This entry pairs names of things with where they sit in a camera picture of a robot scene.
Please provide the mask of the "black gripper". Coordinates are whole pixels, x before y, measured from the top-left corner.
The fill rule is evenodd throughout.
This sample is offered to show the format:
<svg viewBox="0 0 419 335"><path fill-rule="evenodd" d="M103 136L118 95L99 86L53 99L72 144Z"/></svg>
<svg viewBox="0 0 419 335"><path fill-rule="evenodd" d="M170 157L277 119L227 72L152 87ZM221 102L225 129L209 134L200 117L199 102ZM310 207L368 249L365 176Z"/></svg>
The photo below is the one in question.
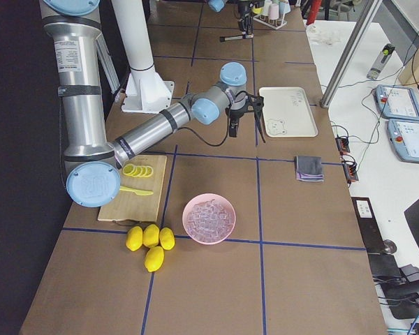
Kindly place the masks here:
<svg viewBox="0 0 419 335"><path fill-rule="evenodd" d="M251 23L251 14L252 8L254 5L252 3L238 3L237 9L239 13L238 18L238 27L241 32L242 38L252 38L253 37L253 27Z"/></svg>
<svg viewBox="0 0 419 335"><path fill-rule="evenodd" d="M247 112L247 100L242 99L234 102L226 108L226 115L229 120L228 134L230 137L237 137L239 130L239 119Z"/></svg>

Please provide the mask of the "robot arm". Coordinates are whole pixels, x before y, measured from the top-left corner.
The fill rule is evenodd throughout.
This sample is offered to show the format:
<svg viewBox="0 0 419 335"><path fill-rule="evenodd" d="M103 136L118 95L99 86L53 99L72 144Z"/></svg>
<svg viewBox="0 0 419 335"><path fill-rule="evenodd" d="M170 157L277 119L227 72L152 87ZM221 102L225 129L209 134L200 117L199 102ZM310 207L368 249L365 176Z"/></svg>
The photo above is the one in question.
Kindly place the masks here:
<svg viewBox="0 0 419 335"><path fill-rule="evenodd" d="M68 147L64 152L66 190L84 207L101 207L120 190L119 168L126 161L196 119L208 125L222 112L246 104L247 74L230 62L206 92L188 94L169 104L168 84L156 72L141 1L112 4L122 37L135 97L153 117L109 142L106 137L98 60L101 36L97 1L42 1L43 26L54 41Z"/></svg>
<svg viewBox="0 0 419 335"><path fill-rule="evenodd" d="M226 5L224 0L209 0L209 7L214 12L220 12ZM246 40L253 38L253 9L262 8L264 1L234 1L237 4L237 25L240 30L240 35L236 36L220 36L221 43L231 40Z"/></svg>

